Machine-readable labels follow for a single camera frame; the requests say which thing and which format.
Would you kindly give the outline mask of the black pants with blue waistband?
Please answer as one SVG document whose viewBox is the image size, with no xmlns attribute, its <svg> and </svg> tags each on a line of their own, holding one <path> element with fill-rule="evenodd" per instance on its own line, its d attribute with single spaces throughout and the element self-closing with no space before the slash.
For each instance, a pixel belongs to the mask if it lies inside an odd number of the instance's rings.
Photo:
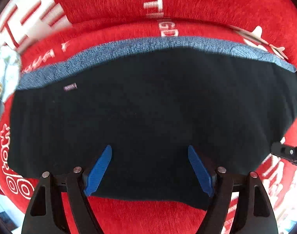
<svg viewBox="0 0 297 234">
<path fill-rule="evenodd" d="M 265 51 L 203 37 L 117 41 L 21 76 L 8 164 L 37 179 L 92 166 L 110 146 L 87 194 L 205 210 L 189 146 L 247 174 L 296 118 L 297 70 Z"/>
</svg>

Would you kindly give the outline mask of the white floral fabric item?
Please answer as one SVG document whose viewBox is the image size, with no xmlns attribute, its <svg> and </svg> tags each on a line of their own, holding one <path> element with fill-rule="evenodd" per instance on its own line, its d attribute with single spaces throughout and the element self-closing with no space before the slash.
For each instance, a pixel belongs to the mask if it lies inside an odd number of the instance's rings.
<svg viewBox="0 0 297 234">
<path fill-rule="evenodd" d="M 20 55 L 7 45 L 0 47 L 0 118 L 4 112 L 6 100 L 18 86 L 20 69 Z"/>
</svg>

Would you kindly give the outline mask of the red pillow with white text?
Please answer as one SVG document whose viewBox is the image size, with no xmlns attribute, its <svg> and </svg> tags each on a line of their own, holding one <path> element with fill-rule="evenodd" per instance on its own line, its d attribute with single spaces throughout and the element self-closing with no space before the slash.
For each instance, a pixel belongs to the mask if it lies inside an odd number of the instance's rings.
<svg viewBox="0 0 297 234">
<path fill-rule="evenodd" d="M 291 0 L 11 0 L 0 46 L 35 69 L 93 45 L 141 37 L 203 36 L 275 54 L 297 67 Z"/>
</svg>

